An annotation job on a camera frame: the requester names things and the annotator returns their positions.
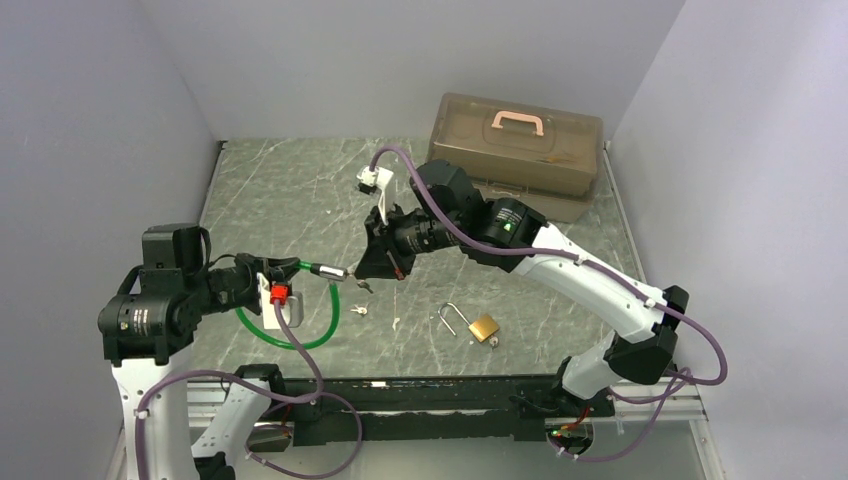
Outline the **brass padlock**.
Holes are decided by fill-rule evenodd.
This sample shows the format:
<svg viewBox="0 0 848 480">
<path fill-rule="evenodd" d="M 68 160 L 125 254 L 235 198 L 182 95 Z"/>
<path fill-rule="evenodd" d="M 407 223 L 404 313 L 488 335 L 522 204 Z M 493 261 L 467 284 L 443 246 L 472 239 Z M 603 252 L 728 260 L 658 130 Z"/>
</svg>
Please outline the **brass padlock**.
<svg viewBox="0 0 848 480">
<path fill-rule="evenodd" d="M 493 336 L 497 337 L 497 334 L 500 331 L 499 324 L 493 319 L 491 315 L 484 314 L 474 321 L 469 321 L 454 303 L 445 302 L 437 309 L 437 315 L 442 324 L 448 329 L 448 331 L 453 336 L 456 336 L 457 333 L 455 329 L 450 325 L 445 315 L 447 310 L 452 310 L 459 316 L 459 318 L 465 323 L 468 331 L 479 343 L 489 344 L 489 338 Z"/>
</svg>

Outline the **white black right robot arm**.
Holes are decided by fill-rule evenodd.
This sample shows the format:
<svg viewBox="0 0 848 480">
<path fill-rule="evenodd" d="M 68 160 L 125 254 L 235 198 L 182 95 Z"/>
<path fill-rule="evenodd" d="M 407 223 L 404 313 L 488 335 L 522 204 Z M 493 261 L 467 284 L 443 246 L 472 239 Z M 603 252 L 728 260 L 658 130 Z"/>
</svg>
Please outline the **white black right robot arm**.
<svg viewBox="0 0 848 480">
<path fill-rule="evenodd" d="M 358 280 L 404 280 L 416 257 L 458 247 L 475 262 L 538 281 L 598 315 L 612 332 L 581 355 L 566 358 L 551 388 L 557 411 L 574 415 L 621 380 L 652 385 L 665 375 L 677 343 L 677 320 L 663 312 L 673 289 L 642 287 L 576 245 L 538 211 L 514 198 L 484 199 L 466 172 L 445 160 L 416 170 L 451 221 L 426 204 L 410 212 L 389 201 L 392 171 L 364 167 L 361 192 L 380 194 L 364 222 L 367 247 Z"/>
</svg>

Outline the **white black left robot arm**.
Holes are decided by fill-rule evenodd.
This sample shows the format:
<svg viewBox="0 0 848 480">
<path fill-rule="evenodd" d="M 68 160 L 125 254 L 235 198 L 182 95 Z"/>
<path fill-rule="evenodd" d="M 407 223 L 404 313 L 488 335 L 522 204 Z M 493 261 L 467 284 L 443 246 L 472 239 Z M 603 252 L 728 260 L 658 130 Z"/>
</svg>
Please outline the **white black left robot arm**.
<svg viewBox="0 0 848 480">
<path fill-rule="evenodd" d="M 233 255 L 231 267 L 210 258 L 207 229 L 196 223 L 148 228 L 140 265 L 132 268 L 97 324 L 124 416 L 129 479 L 233 479 L 235 447 L 249 421 L 272 420 L 287 406 L 280 370 L 241 367 L 233 399 L 193 441 L 188 373 L 194 333 L 204 316 L 236 308 L 260 313 L 269 301 L 262 279 L 291 284 L 296 257 Z M 251 390 L 248 385 L 255 385 Z"/>
</svg>

